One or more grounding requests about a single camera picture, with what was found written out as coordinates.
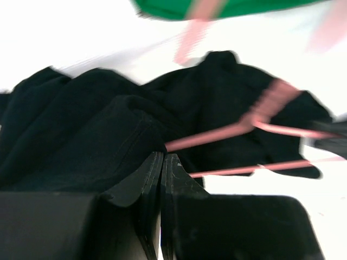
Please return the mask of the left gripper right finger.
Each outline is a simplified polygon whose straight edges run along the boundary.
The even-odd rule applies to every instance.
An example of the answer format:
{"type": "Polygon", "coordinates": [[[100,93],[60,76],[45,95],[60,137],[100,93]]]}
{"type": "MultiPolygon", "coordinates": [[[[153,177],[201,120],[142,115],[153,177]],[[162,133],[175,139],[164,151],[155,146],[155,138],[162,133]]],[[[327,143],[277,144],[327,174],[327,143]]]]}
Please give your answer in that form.
{"type": "Polygon", "coordinates": [[[323,259],[306,210],[295,198],[212,195],[177,155],[163,162],[164,259],[323,259]]]}

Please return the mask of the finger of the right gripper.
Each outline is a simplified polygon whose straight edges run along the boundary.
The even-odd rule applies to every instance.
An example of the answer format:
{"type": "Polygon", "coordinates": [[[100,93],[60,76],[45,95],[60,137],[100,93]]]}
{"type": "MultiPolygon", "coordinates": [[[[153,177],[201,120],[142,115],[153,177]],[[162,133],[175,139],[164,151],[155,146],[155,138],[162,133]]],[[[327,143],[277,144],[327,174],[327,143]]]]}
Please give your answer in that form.
{"type": "Polygon", "coordinates": [[[330,136],[304,137],[301,139],[301,145],[325,150],[346,159],[346,119],[311,121],[308,129],[330,134],[330,136]]]}

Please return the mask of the pink wire hanger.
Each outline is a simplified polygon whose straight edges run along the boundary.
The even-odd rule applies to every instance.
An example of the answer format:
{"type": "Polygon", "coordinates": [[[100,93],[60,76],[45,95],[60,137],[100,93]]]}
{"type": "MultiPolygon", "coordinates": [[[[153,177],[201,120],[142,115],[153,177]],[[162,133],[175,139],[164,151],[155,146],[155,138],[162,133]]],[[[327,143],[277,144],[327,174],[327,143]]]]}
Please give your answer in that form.
{"type": "MultiPolygon", "coordinates": [[[[205,31],[210,19],[191,19],[187,31],[182,37],[179,50],[175,56],[177,63],[184,63],[195,43],[200,40],[201,33],[205,31]]],[[[346,35],[346,1],[333,1],[330,11],[323,23],[309,41],[308,49],[326,51],[346,35]]],[[[226,138],[243,135],[259,128],[266,132],[288,135],[294,137],[329,137],[330,134],[314,130],[271,125],[272,117],[278,114],[289,102],[295,99],[300,91],[282,80],[274,83],[263,92],[258,101],[253,105],[237,123],[196,134],[186,138],[167,143],[169,152],[199,146],[226,138]]]]}

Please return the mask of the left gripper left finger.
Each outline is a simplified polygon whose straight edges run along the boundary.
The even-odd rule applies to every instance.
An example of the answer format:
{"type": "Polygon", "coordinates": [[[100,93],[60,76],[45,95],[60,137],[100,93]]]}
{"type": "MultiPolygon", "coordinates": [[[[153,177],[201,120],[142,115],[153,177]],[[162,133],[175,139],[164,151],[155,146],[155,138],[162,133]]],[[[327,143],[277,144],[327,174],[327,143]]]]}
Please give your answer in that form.
{"type": "Polygon", "coordinates": [[[102,194],[1,193],[1,259],[157,259],[163,159],[102,194]]]}

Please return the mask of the black t shirt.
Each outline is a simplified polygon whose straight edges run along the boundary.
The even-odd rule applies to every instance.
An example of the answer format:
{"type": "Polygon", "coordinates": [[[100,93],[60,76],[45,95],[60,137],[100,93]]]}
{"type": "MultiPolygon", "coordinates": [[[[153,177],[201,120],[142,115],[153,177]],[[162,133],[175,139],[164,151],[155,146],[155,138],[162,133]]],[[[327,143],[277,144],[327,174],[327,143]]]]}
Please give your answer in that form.
{"type": "Polygon", "coordinates": [[[142,86],[42,69],[1,95],[1,190],[104,192],[167,142],[237,122],[274,81],[231,51],[142,86]]]}

